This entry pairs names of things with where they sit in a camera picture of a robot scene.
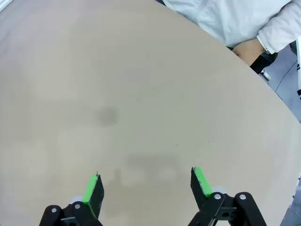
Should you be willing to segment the person's left hand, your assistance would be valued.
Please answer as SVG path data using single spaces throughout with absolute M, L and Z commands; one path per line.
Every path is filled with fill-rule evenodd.
M 239 43 L 232 50 L 248 66 L 251 66 L 264 51 L 264 47 L 257 38 Z

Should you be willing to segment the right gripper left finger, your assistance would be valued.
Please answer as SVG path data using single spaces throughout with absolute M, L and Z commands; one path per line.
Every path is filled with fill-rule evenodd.
M 41 226 L 100 226 L 98 220 L 104 198 L 101 176 L 96 173 L 90 177 L 86 191 L 78 201 L 65 208 L 49 205 L 42 215 Z

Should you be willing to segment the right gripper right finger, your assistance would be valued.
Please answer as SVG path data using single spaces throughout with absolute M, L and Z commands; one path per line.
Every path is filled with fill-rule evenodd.
M 240 192 L 231 197 L 213 192 L 200 167 L 191 168 L 190 187 L 199 209 L 190 226 L 214 226 L 218 221 L 227 221 L 231 226 L 266 225 L 250 193 Z

